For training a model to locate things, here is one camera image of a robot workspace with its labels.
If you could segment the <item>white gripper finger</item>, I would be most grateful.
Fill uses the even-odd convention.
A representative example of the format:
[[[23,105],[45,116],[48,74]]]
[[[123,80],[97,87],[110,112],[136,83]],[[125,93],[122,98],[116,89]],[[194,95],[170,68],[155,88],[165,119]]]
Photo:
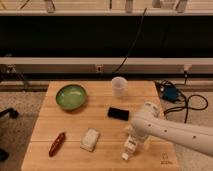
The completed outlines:
[[[148,150],[149,146],[150,146],[150,141],[149,141],[149,139],[147,139],[147,140],[144,141],[143,147],[144,147],[145,150]]]
[[[132,134],[132,132],[131,132],[131,127],[130,126],[127,126],[126,128],[125,128],[125,132],[126,132],[126,134],[128,135],[128,136],[131,136]]]

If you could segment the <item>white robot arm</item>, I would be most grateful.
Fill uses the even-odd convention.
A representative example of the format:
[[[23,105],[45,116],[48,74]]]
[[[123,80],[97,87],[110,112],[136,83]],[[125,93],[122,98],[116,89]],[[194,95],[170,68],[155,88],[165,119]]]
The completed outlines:
[[[148,135],[213,157],[213,128],[168,121],[158,117],[158,106],[145,102],[131,117],[128,133],[144,141]]]

